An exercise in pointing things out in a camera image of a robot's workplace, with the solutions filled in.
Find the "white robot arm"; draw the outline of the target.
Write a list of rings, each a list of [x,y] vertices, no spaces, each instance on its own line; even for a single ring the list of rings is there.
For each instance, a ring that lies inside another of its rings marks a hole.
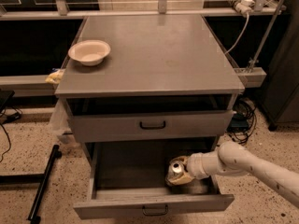
[[[179,156],[169,162],[165,178],[169,186],[191,183],[212,175],[249,173],[285,200],[299,207],[299,174],[258,158],[233,141],[222,143],[216,150]]]

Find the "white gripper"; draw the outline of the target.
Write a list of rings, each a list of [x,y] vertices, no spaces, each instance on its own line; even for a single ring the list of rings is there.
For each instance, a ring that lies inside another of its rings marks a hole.
[[[187,172],[175,173],[169,171],[165,181],[169,186],[179,186],[191,183],[193,178],[205,179],[211,175],[217,174],[221,170],[221,161],[217,151],[208,153],[194,153],[188,156],[175,157],[170,164],[180,163],[187,165]]]

